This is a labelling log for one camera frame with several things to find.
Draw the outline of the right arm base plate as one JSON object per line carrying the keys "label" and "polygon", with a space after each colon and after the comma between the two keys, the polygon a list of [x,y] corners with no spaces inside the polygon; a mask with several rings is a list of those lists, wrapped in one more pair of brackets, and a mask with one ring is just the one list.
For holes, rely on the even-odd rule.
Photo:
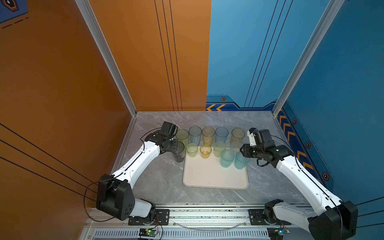
{"label": "right arm base plate", "polygon": [[277,226],[277,225],[288,225],[290,226],[291,223],[282,221],[282,223],[278,220],[271,220],[268,222],[266,220],[266,217],[264,215],[264,210],[262,209],[249,209],[248,210],[250,223],[252,226],[264,226],[264,225],[270,225],[270,226]]}

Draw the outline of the short pale green glass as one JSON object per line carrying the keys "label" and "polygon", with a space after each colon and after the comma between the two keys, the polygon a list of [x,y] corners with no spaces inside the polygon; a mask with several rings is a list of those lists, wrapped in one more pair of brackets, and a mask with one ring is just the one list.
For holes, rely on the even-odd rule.
{"label": "short pale green glass", "polygon": [[199,150],[198,145],[195,143],[190,143],[187,145],[187,154],[191,158],[196,157],[198,150]]}

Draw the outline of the short light green glass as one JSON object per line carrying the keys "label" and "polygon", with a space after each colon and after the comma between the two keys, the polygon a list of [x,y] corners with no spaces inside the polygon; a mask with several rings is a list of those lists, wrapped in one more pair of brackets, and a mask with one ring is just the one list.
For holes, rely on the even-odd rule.
{"label": "short light green glass", "polygon": [[216,141],[214,144],[214,155],[217,158],[221,157],[221,154],[224,150],[227,149],[227,146],[224,142],[222,141]]}

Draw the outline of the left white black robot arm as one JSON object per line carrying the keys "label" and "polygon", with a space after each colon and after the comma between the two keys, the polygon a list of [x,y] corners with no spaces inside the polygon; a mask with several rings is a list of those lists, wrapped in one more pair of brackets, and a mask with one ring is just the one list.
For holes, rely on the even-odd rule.
{"label": "left white black robot arm", "polygon": [[141,218],[150,224],[156,217],[155,204],[137,199],[133,188],[140,175],[159,155],[176,152],[178,127],[164,122],[159,129],[149,133],[132,158],[112,175],[103,175],[98,182],[96,208],[121,221],[130,217]]}

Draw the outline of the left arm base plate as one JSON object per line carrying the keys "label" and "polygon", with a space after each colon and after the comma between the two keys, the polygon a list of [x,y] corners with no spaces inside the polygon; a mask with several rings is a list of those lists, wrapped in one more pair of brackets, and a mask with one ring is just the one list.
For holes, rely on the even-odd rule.
{"label": "left arm base plate", "polygon": [[154,219],[145,219],[141,217],[131,217],[129,218],[129,226],[155,226],[160,223],[162,226],[168,226],[170,220],[170,210],[169,209],[156,209]]}

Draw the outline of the teal glass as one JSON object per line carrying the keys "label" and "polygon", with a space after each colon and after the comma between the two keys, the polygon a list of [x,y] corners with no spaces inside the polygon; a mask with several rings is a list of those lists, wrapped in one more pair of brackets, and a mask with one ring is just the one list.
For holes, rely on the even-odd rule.
{"label": "teal glass", "polygon": [[241,152],[237,152],[236,158],[235,158],[235,167],[238,170],[245,168],[249,162],[250,162],[250,158],[246,158],[243,156]]}
{"label": "teal glass", "polygon": [[228,168],[232,164],[234,159],[235,159],[235,153],[233,150],[231,149],[223,150],[221,153],[221,159],[220,159],[221,166],[223,168]]}

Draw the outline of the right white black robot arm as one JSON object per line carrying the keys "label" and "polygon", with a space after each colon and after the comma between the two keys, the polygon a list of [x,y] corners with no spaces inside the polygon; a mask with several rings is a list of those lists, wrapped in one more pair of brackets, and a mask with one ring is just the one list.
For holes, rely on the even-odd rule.
{"label": "right white black robot arm", "polygon": [[283,200],[265,204],[264,217],[269,224],[291,223],[307,232],[315,240],[347,240],[357,233],[358,208],[344,202],[321,185],[299,162],[293,151],[276,146],[269,130],[248,130],[249,144],[240,152],[246,158],[264,160],[284,174],[301,192],[312,210],[304,210]]}

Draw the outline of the tall blue glass back row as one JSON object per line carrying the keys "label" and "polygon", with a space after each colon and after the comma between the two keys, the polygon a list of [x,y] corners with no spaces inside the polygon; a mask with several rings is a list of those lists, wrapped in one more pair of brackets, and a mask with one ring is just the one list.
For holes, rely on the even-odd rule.
{"label": "tall blue glass back row", "polygon": [[228,135],[229,135],[229,131],[227,128],[225,128],[225,127],[216,128],[215,142],[225,143]]}

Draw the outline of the tall green glass back row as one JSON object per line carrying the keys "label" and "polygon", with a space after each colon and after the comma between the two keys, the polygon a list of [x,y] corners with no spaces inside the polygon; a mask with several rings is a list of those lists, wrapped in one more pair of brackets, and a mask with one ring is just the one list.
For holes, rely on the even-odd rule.
{"label": "tall green glass back row", "polygon": [[189,144],[189,131],[185,129],[179,129],[176,134],[176,138],[184,144],[185,147]]}

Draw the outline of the short yellow glass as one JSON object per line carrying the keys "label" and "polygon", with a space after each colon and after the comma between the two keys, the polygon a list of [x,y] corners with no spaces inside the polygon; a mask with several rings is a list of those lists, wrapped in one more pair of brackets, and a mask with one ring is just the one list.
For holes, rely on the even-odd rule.
{"label": "short yellow glass", "polygon": [[211,152],[212,152],[211,145],[204,144],[200,146],[200,153],[203,159],[207,159],[210,156]]}

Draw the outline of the dark smoky grey glass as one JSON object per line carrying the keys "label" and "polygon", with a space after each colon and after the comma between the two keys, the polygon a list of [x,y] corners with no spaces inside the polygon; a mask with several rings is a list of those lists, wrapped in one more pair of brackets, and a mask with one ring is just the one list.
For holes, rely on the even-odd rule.
{"label": "dark smoky grey glass", "polygon": [[184,161],[186,155],[186,148],[184,143],[178,142],[176,149],[173,151],[174,160],[177,163]]}

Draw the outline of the tall amber glass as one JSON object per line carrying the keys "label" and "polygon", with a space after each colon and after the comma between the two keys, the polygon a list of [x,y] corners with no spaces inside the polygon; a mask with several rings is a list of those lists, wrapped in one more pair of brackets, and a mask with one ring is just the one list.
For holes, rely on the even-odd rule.
{"label": "tall amber glass", "polygon": [[240,142],[243,144],[243,140],[244,140],[244,137],[246,135],[245,131],[241,128],[234,128],[231,132],[232,136],[231,136],[231,142],[230,142],[230,145],[232,142]]}

